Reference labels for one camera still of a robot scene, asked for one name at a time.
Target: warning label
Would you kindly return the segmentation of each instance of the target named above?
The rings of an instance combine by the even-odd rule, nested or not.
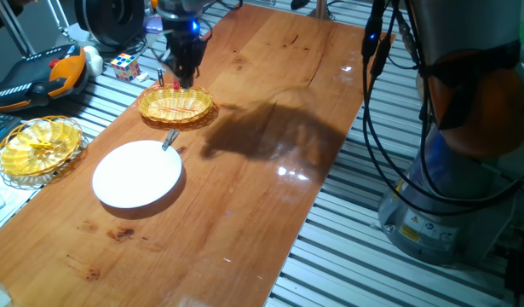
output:
[[[458,228],[439,225],[408,210],[400,232],[422,246],[439,251],[449,251]]]

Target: yellow woven basket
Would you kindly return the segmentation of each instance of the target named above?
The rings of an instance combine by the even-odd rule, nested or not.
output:
[[[154,86],[139,97],[137,106],[147,119],[171,123],[191,123],[212,107],[212,94],[200,86],[174,90],[172,84]]]
[[[82,127],[65,116],[33,119],[18,126],[0,143],[0,171],[40,176],[55,171],[78,149]]]

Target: slotted metal platform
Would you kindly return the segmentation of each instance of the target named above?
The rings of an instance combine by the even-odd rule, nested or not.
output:
[[[245,2],[290,11],[289,1]],[[314,7],[311,2],[295,13],[308,14]],[[330,10],[336,22],[363,27],[371,5],[336,3]],[[214,26],[226,13],[225,8],[215,4],[203,18]],[[384,15],[383,29],[389,26],[390,14],[387,11]],[[208,31],[205,25],[202,31]],[[157,40],[153,47],[163,53],[165,43]],[[399,65],[412,65],[399,36],[390,56]],[[72,117],[83,126],[89,140],[93,140],[157,80],[159,64],[152,53],[145,52],[138,61],[141,70],[150,74],[150,79],[143,83],[116,79],[112,68],[107,67],[103,75],[89,80],[80,96],[30,112],[32,116],[64,114]],[[371,97],[372,121],[377,134],[402,170],[412,162],[421,136],[421,123],[417,118],[421,102],[415,87],[416,76],[415,71],[399,69],[389,62]],[[444,269],[408,257],[386,238],[374,210],[387,188],[364,144],[363,114],[362,108],[291,248],[266,306],[502,305],[504,259],[491,255],[480,268],[459,265]],[[376,156],[383,160],[379,153]],[[391,180],[398,178],[387,165],[382,165]]]

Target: wood grain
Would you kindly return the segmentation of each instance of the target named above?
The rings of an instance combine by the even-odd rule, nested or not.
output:
[[[262,306],[362,103],[361,38],[249,5],[228,14],[196,80],[216,119],[173,143],[178,186],[138,211],[96,199],[103,157],[167,133],[129,107],[0,230],[16,306]]]

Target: electric cable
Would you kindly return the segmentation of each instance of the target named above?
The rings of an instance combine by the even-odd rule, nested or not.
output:
[[[389,26],[389,32],[392,31],[392,25],[394,24],[394,19],[395,19],[395,13],[393,13],[393,18],[391,19],[391,23],[390,23],[390,26]],[[386,151],[383,149],[380,141],[378,140],[377,134],[375,133],[375,130],[373,128],[373,124],[371,122],[371,118],[370,118],[370,114],[369,114],[369,100],[370,100],[370,97],[371,97],[371,91],[373,89],[373,83],[375,82],[375,79],[378,76],[378,74],[373,73],[373,71],[374,71],[374,68],[376,67],[377,70],[379,71],[379,74],[380,74],[380,72],[383,70],[383,67],[384,67],[384,61],[386,60],[386,55],[385,55],[385,59],[384,60],[380,59],[379,52],[377,52],[377,55],[379,55],[379,56],[376,56],[376,60],[373,63],[373,67],[372,67],[372,71],[371,71],[372,72],[372,77],[371,77],[371,85],[370,85],[369,89],[367,87],[367,63],[369,62],[369,58],[371,56],[368,55],[368,56],[364,57],[364,66],[365,67],[364,67],[364,71],[363,71],[363,90],[364,90],[364,93],[365,93],[365,96],[366,96],[365,97],[365,116],[364,116],[364,120],[363,120],[364,138],[365,138],[365,141],[366,141],[368,152],[370,153],[371,159],[373,160],[373,163],[376,166],[377,171],[379,172],[380,176],[385,181],[385,183],[387,183],[387,185],[391,188],[391,190],[393,190],[394,193],[398,197],[400,197],[401,200],[406,202],[412,208],[417,209],[419,211],[423,211],[425,213],[441,215],[441,216],[445,216],[445,215],[447,215],[447,216],[460,215],[460,214],[465,214],[465,213],[469,213],[469,212],[473,212],[473,211],[478,211],[478,210],[484,209],[484,208],[486,208],[488,206],[491,206],[491,205],[493,205],[495,203],[498,203],[500,200],[502,200],[502,199],[510,196],[511,194],[515,193],[522,186],[522,183],[524,182],[524,177],[521,180],[519,180],[519,181],[512,182],[509,185],[509,187],[503,189],[498,194],[495,194],[495,195],[492,195],[492,196],[489,196],[489,197],[486,197],[486,198],[483,198],[483,199],[479,199],[479,200],[461,200],[461,199],[443,198],[443,197],[439,197],[439,196],[430,194],[430,193],[426,192],[424,189],[420,188],[417,184],[415,184],[414,182],[409,180],[409,178],[407,178],[407,176],[404,175],[396,167],[396,165],[394,164],[392,159],[387,155]],[[375,156],[374,156],[374,154],[373,154],[373,152],[371,150],[371,146],[369,145],[370,143],[369,143],[369,138],[367,136],[367,127],[366,127],[367,125],[369,125],[372,137],[373,137],[374,141],[376,142],[377,147],[379,148],[379,150],[381,150],[381,154],[383,155],[383,157],[387,160],[387,162],[389,162],[390,166],[394,169],[394,171],[396,171],[396,173],[398,175],[400,175],[400,177],[405,182],[407,182],[410,186],[415,188],[419,193],[424,194],[425,196],[430,197],[433,200],[437,200],[439,202],[444,202],[444,203],[448,203],[448,204],[453,204],[455,206],[467,206],[467,205],[469,205],[471,207],[472,204],[476,204],[476,205],[483,204],[483,206],[472,207],[472,208],[470,208],[468,210],[455,211],[455,212],[434,212],[434,211],[426,211],[426,210],[424,210],[422,208],[419,208],[418,206],[413,205],[411,203],[411,201],[407,200],[405,197],[403,197],[403,195],[401,195],[398,191],[395,190],[395,188],[392,185],[392,183],[388,180],[388,178],[381,171],[381,169],[380,169],[380,167],[378,165],[378,162],[375,159]]]
[[[392,58],[390,57],[390,55],[389,55],[389,60],[390,60],[390,62],[391,62],[394,66],[396,66],[396,67],[398,67],[398,68],[400,68],[400,69],[411,69],[411,70],[417,70],[417,69],[418,69],[418,66],[417,66],[417,65],[416,65],[416,66],[412,66],[412,67],[404,67],[404,66],[402,66],[402,65],[398,65],[398,64],[396,64],[396,62],[394,62],[394,60],[392,60]]]

